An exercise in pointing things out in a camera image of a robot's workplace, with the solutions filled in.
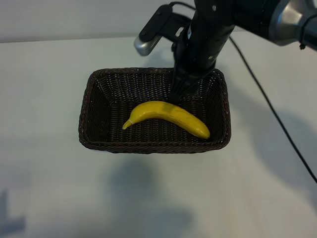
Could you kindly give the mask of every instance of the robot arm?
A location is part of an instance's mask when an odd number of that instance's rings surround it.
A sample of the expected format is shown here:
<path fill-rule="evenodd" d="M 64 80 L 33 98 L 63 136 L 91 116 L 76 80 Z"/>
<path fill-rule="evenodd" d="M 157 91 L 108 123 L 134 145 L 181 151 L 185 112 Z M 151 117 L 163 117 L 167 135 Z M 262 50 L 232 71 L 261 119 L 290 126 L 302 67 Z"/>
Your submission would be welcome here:
<path fill-rule="evenodd" d="M 175 66 L 170 98 L 179 101 L 196 91 L 209 74 L 235 25 L 278 45 L 295 41 L 317 50 L 317 9 L 313 0 L 195 0 L 193 19 L 161 6 L 135 40 L 147 56 L 160 38 L 173 42 Z M 176 32 L 183 28 L 179 36 Z"/>

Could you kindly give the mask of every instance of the wicker basket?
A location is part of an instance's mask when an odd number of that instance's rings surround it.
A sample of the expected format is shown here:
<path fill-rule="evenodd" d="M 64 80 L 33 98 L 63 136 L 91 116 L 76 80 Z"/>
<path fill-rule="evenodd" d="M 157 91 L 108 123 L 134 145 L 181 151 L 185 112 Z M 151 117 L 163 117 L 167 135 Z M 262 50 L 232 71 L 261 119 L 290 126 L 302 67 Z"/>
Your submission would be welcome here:
<path fill-rule="evenodd" d="M 79 140 L 89 149 L 112 153 L 201 153 L 221 149 L 231 137 L 227 87 L 215 69 L 196 94 L 178 106 L 202 120 L 211 132 L 199 139 L 161 119 L 149 119 L 127 130 L 131 111 L 146 101 L 167 101 L 171 68 L 118 68 L 94 72 L 87 84 L 79 119 Z"/>

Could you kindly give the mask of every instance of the black cable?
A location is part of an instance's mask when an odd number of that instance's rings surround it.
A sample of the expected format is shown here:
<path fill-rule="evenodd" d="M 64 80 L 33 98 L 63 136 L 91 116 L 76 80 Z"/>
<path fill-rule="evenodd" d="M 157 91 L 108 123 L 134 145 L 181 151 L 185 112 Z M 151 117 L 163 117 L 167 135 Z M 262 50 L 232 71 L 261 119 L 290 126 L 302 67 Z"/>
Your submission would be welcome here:
<path fill-rule="evenodd" d="M 193 6 L 187 4 L 187 3 L 184 3 L 184 2 L 181 2 L 181 1 L 172 1 L 169 5 L 171 6 L 174 6 L 174 5 L 183 5 L 183 6 L 186 6 L 192 10 L 196 10 L 196 8 L 194 8 Z"/>
<path fill-rule="evenodd" d="M 245 59 L 243 53 L 241 52 L 240 48 L 238 47 L 238 45 L 235 43 L 235 41 L 229 37 L 231 43 L 233 44 L 233 46 L 236 48 L 236 50 L 238 51 L 243 63 L 245 64 L 246 68 L 248 69 L 250 75 L 252 76 L 252 78 L 254 79 L 255 83 L 257 84 L 257 86 L 259 87 L 260 91 L 262 92 L 269 108 L 271 109 L 271 111 L 273 112 L 275 118 L 277 119 L 278 123 L 280 124 L 280 126 L 282 127 L 285 135 L 287 136 L 289 142 L 291 143 L 291 145 L 293 146 L 294 150 L 296 151 L 298 157 L 301 159 L 301 161 L 303 162 L 303 164 L 305 165 L 308 173 L 312 176 L 313 180 L 317 183 L 317 178 L 315 177 L 313 171 L 311 170 L 311 168 L 309 167 L 309 165 L 307 164 L 306 160 L 304 159 L 304 157 L 302 156 L 301 152 L 299 151 L 299 149 L 297 148 L 297 146 L 295 145 L 292 137 L 290 136 L 290 134 L 288 133 L 286 127 L 284 126 L 282 120 L 279 118 L 277 112 L 275 111 L 271 101 L 269 100 L 268 96 L 266 95 L 264 89 L 262 88 L 260 82 L 258 81 L 258 79 L 256 78 L 256 76 L 254 75 L 253 71 L 251 70 L 247 60 Z"/>

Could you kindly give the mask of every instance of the banana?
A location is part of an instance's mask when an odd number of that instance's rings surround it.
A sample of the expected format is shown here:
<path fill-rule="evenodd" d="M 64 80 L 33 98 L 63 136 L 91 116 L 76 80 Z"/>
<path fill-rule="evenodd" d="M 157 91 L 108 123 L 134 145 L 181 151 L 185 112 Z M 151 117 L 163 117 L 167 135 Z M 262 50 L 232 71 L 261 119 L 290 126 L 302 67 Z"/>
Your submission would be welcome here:
<path fill-rule="evenodd" d="M 197 117 L 176 105 L 160 101 L 146 102 L 136 106 L 122 129 L 125 130 L 133 124 L 152 118 L 172 122 L 192 135 L 202 139 L 208 139 L 210 137 L 207 126 Z"/>

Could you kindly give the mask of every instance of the background wall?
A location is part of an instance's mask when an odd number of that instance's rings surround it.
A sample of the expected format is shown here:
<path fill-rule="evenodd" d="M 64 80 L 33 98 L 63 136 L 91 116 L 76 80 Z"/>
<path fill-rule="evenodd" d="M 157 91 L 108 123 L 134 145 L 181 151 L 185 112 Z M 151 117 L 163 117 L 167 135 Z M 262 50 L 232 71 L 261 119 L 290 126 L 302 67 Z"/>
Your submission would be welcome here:
<path fill-rule="evenodd" d="M 1 0 L 0 42 L 135 36 L 170 1 Z M 182 6 L 175 10 L 193 15 Z"/>

